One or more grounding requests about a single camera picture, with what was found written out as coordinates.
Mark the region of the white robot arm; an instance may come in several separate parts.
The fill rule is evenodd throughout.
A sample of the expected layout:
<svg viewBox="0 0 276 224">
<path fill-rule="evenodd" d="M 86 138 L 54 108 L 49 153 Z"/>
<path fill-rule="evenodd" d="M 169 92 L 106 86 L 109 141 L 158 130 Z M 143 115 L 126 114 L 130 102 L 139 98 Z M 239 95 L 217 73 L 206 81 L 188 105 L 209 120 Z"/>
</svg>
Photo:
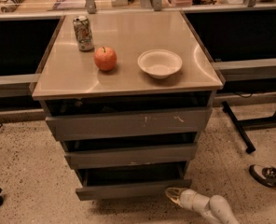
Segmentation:
<svg viewBox="0 0 276 224">
<path fill-rule="evenodd" d="M 211 224 L 240 224 L 223 196 L 207 197 L 187 188 L 166 188 L 165 195 L 180 207 L 197 212 Z"/>
</svg>

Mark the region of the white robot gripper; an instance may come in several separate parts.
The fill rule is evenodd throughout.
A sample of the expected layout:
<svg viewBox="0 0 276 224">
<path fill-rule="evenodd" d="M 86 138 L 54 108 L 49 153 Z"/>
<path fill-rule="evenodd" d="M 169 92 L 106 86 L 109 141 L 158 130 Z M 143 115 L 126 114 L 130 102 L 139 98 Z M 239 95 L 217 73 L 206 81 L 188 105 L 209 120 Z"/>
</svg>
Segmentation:
<svg viewBox="0 0 276 224">
<path fill-rule="evenodd" d="M 173 202 L 190 211 L 205 213 L 210 210 L 210 198 L 197 193 L 192 189 L 173 188 L 165 189 L 165 195 Z"/>
</svg>

